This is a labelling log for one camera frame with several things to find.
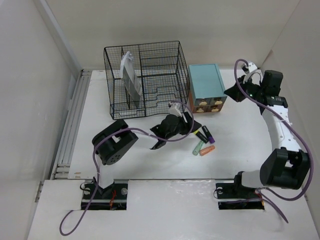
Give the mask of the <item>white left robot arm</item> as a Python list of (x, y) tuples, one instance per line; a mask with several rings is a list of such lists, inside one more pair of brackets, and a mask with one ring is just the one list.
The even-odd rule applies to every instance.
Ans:
[[(157, 143), (151, 149), (157, 150), (167, 142), (172, 142), (171, 138), (176, 135), (181, 135), (182, 139), (184, 139), (200, 127), (202, 125), (195, 121), (194, 117), (188, 112), (183, 112), (181, 116), (170, 113), (161, 123), (150, 129), (153, 133), (150, 136), (157, 139)], [(121, 119), (116, 120), (92, 139), (92, 158), (96, 168), (96, 177), (93, 178), (95, 184), (94, 192), (100, 198), (105, 199), (111, 195), (111, 192), (115, 188), (115, 182), (110, 174), (108, 174), (108, 178), (103, 178), (100, 173), (101, 167), (96, 157), (99, 157), (103, 166), (111, 166), (117, 163), (138, 140), (138, 136), (134, 133), (135, 131), (141, 132), (144, 135), (148, 134), (140, 128), (129, 127)]]

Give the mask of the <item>purple highlighter marker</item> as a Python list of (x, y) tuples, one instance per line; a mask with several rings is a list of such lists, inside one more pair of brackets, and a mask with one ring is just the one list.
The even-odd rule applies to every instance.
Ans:
[(213, 138), (213, 136), (212, 136), (211, 132), (209, 131), (209, 129), (205, 125), (203, 125), (201, 128), (202, 128), (206, 138), (210, 142), (210, 144), (214, 144), (215, 143), (215, 139)]

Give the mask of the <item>yellow highlighter marker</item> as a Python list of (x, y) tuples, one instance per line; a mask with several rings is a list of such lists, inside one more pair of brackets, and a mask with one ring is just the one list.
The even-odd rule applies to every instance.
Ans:
[(209, 141), (208, 138), (204, 134), (202, 134), (199, 129), (194, 131), (193, 134), (196, 135), (205, 144), (208, 143), (208, 141)]

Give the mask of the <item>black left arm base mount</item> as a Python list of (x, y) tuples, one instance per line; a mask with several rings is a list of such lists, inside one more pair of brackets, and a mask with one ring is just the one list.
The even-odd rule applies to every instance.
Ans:
[(81, 210), (85, 210), (91, 197), (93, 199), (88, 210), (93, 211), (125, 211), (127, 209), (127, 197), (129, 191), (129, 182), (127, 180), (116, 180), (106, 190), (95, 190), (94, 181), (85, 181), (80, 184), (82, 190), (82, 199), (80, 203)]

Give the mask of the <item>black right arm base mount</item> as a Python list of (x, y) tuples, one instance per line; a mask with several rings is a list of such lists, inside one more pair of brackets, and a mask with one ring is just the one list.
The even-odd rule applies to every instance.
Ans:
[(262, 196), (254, 188), (236, 187), (234, 182), (215, 184), (219, 210), (264, 210)]

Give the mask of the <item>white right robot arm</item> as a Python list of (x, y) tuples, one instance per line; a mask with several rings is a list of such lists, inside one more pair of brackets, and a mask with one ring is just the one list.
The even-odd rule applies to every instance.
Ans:
[(299, 189), (310, 169), (310, 157), (303, 151), (289, 130), (288, 103), (280, 96), (283, 74), (267, 70), (259, 84), (252, 80), (255, 71), (245, 70), (238, 83), (225, 90), (225, 94), (236, 102), (242, 102), (250, 96), (259, 102), (259, 110), (264, 119), (272, 152), (259, 170), (238, 173), (240, 180), (232, 183), (232, 193), (243, 197), (250, 188), (277, 187), (283, 189)]

